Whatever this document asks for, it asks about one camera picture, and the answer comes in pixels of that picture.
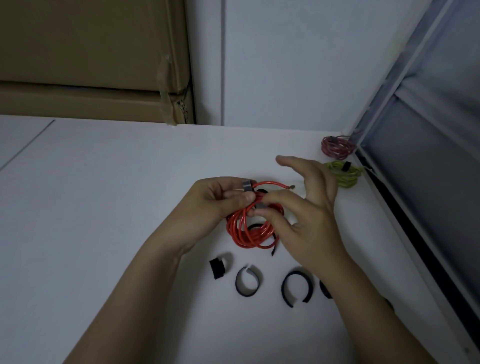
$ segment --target white wall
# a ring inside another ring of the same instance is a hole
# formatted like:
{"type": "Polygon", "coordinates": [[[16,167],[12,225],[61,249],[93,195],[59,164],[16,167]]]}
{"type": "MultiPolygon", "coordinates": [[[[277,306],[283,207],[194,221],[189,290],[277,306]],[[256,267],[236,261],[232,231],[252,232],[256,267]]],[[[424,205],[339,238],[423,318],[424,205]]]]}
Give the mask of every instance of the white wall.
{"type": "Polygon", "coordinates": [[[347,131],[428,3],[187,0],[199,123],[347,131]]]}

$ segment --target person's left hand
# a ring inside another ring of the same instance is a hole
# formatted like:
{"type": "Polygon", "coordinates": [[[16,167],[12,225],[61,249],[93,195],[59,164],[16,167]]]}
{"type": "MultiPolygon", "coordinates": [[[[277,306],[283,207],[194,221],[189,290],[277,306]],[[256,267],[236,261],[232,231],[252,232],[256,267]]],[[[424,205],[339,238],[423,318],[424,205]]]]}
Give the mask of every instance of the person's left hand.
{"type": "Polygon", "coordinates": [[[216,177],[198,180],[152,234],[160,244],[172,244],[181,254],[207,236],[228,215],[251,204],[254,192],[243,192],[248,178],[216,177]]]}

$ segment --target forearm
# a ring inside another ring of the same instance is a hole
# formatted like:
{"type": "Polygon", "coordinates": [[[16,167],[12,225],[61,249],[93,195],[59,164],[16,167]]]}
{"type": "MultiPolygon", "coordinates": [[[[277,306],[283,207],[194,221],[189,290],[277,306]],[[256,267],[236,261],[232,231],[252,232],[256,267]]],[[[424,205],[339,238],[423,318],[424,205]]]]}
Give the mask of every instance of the forearm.
{"type": "Polygon", "coordinates": [[[170,246],[156,232],[143,244],[65,363],[140,361],[180,261],[170,246]]]}
{"type": "Polygon", "coordinates": [[[321,275],[360,358],[367,363],[434,363],[362,269],[348,256],[321,275]]]}

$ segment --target red wire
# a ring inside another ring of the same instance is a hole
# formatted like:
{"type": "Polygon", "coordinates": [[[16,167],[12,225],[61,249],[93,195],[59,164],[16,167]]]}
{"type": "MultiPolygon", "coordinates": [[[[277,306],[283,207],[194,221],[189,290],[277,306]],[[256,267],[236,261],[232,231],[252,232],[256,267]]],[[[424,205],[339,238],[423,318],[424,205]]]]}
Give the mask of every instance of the red wire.
{"type": "Polygon", "coordinates": [[[355,144],[348,141],[349,138],[348,135],[326,136],[322,139],[322,152],[331,158],[344,160],[357,148],[355,144]]]}
{"type": "MultiPolygon", "coordinates": [[[[274,184],[276,186],[283,187],[285,189],[293,188],[293,186],[286,186],[279,182],[274,181],[263,181],[254,183],[253,188],[256,188],[262,184],[274,184]]],[[[270,245],[261,245],[265,240],[267,240],[275,232],[272,224],[266,221],[261,227],[248,230],[247,226],[247,213],[259,202],[261,202],[264,193],[255,191],[256,199],[246,208],[234,212],[227,217],[227,232],[232,237],[236,245],[241,248],[260,248],[260,249],[270,249],[272,246],[275,246],[278,242],[279,236],[277,235],[275,241],[270,245]]],[[[282,215],[284,215],[284,210],[280,204],[270,204],[268,207],[274,208],[282,215]]]]}

